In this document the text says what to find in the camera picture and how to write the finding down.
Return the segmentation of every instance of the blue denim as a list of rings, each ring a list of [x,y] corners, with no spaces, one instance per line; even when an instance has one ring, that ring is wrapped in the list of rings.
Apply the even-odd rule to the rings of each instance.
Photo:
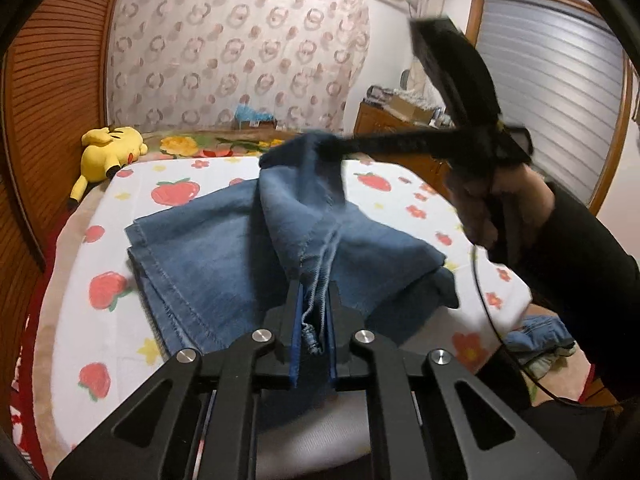
[[[556,316],[525,316],[522,328],[509,332],[504,344],[521,362],[554,352],[575,343],[574,338]]]
[[[321,346],[329,280],[345,305],[398,344],[439,306],[458,306],[443,254],[345,200],[340,160],[318,154],[330,137],[297,137],[262,156],[257,180],[126,229],[134,274],[167,353],[226,348],[285,301],[289,280],[305,291],[310,353]]]

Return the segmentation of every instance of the white wall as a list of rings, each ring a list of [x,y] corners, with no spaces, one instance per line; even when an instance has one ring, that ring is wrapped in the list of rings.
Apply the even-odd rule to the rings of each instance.
[[[638,80],[634,77],[634,100]],[[598,219],[611,231],[624,250],[640,260],[640,146],[638,125],[629,121],[625,146]]]
[[[368,0],[371,37],[360,75],[347,98],[343,127],[351,133],[360,102],[373,84],[397,88],[400,75],[412,60],[408,12],[379,0]]]
[[[410,67],[414,58],[408,18],[408,13],[393,6],[369,0],[369,53],[362,72],[349,92],[344,109],[345,133],[353,131],[358,107],[371,85],[399,88],[400,75]]]
[[[451,21],[462,32],[466,32],[466,24],[469,21],[471,0],[444,0],[442,14],[449,16]]]

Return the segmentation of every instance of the wire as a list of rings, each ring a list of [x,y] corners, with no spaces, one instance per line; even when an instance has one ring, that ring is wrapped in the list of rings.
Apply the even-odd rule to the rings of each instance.
[[[571,406],[572,408],[580,408],[582,410],[612,410],[613,408],[622,408],[626,404],[636,402],[638,400],[637,397],[631,397],[629,399],[621,400],[620,402],[616,402],[615,404],[610,404],[609,406],[584,406],[574,400],[561,399],[561,397],[556,396],[553,392],[547,390],[540,382],[532,377],[531,373],[520,364],[517,357],[511,353],[511,351],[507,348],[502,340],[502,336],[498,332],[498,329],[494,325],[494,320],[491,317],[491,313],[489,313],[489,307],[484,300],[484,294],[482,294],[482,289],[480,288],[480,280],[478,278],[478,246],[474,245],[471,249],[471,268],[474,274],[474,282],[476,284],[476,291],[478,292],[478,296],[480,297],[480,301],[482,303],[482,307],[484,308],[484,313],[486,314],[487,319],[489,320],[489,325],[491,325],[491,329],[494,331],[495,336],[498,338],[500,345],[504,347],[505,352],[509,356],[509,358],[517,365],[522,373],[524,373],[530,380],[533,382],[540,390],[545,392],[549,397],[551,397],[555,402],[559,402],[560,404],[564,404],[566,406]]]

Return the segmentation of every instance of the floral bedspread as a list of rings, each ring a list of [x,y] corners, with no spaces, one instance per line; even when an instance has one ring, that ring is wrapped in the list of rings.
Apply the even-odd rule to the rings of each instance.
[[[220,156],[260,156],[273,146],[298,135],[296,132],[271,128],[257,130],[164,131],[145,134],[149,148],[141,162],[172,158],[204,158]]]
[[[212,148],[196,134],[175,137],[161,137],[154,152],[184,158]],[[257,151],[268,148],[256,142]],[[128,264],[124,228],[134,218],[258,173],[257,157],[228,156],[135,163],[114,177],[85,233],[58,317],[50,378],[55,441],[43,448],[50,471],[162,364]],[[404,348],[421,353],[445,348],[469,370],[478,370],[498,341],[474,287],[471,244],[453,208],[415,174],[394,164],[346,160],[342,173],[347,200],[371,219],[432,244],[446,255],[446,267],[455,275],[460,308],[437,310]],[[511,270],[490,263],[484,251],[479,251],[478,267],[491,316],[498,330],[508,332],[529,304],[529,289]],[[364,394],[328,396],[302,418],[258,437],[257,477],[293,478],[368,450]]]

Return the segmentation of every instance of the curtain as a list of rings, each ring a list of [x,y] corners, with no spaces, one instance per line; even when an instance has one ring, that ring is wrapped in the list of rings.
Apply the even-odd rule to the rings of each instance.
[[[417,0],[414,18],[430,18],[440,16],[444,0]],[[443,106],[440,93],[431,84],[429,78],[424,73],[420,62],[414,58],[409,68],[409,79],[407,81],[407,89],[414,90],[423,94],[433,107]]]
[[[339,131],[368,47],[365,0],[118,0],[110,121],[206,129],[248,105]]]

